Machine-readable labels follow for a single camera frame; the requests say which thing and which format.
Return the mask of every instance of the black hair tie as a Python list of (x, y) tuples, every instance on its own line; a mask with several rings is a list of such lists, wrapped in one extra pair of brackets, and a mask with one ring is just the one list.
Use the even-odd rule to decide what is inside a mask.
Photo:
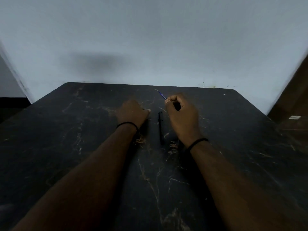
[(121, 126), (123, 124), (132, 124), (134, 127), (136, 127), (137, 133), (139, 132), (139, 129), (138, 129), (137, 125), (135, 123), (133, 123), (133, 122), (122, 122), (122, 123), (118, 124), (116, 128), (118, 128), (119, 126)]
[(188, 148), (187, 148), (187, 152), (190, 152), (190, 150), (199, 142), (201, 141), (209, 141), (207, 138), (202, 138), (202, 139), (198, 139), (195, 142), (193, 142)]

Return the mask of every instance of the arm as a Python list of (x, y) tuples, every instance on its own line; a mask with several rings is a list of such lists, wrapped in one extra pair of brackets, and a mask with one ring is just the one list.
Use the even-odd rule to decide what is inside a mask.
[[(180, 103), (179, 111), (173, 102)], [(168, 97), (165, 104), (171, 125), (186, 147), (202, 138), (198, 111), (182, 94)], [(300, 229), (299, 224), (279, 211), (264, 191), (239, 174), (208, 142), (195, 145), (191, 154), (229, 230)]]
[[(117, 111), (118, 122), (140, 127), (149, 114), (136, 101)], [(91, 230), (106, 212), (117, 186), (130, 142), (131, 124), (119, 126), (85, 161), (60, 179), (13, 228), (20, 230)]]

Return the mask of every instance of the white sticker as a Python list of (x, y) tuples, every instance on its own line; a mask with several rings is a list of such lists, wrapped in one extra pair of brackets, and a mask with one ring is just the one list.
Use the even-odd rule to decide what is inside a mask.
[(291, 117), (289, 117), (289, 119), (293, 119), (293, 120), (297, 120), (297, 119), (300, 119), (301, 118), (301, 116), (291, 116)]

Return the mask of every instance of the tabletop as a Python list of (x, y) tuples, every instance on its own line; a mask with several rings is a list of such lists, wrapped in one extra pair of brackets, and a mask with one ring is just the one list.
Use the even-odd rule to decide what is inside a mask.
[[(113, 230), (224, 229), (191, 155), (171, 128), (165, 96), (183, 92), (201, 131), (235, 168), (290, 210), (308, 212), (308, 156), (232, 89), (66, 83), (0, 124), (0, 229), (14, 226), (117, 126), (135, 99), (151, 113), (134, 139), (111, 206)], [(164, 115), (160, 143), (158, 113)]]

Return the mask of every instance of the person's left forearm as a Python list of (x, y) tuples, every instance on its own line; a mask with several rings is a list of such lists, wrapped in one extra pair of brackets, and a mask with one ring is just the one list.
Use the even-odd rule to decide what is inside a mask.
[(118, 127), (58, 181), (13, 230), (89, 230), (95, 226), (112, 200), (135, 133), (131, 124)]

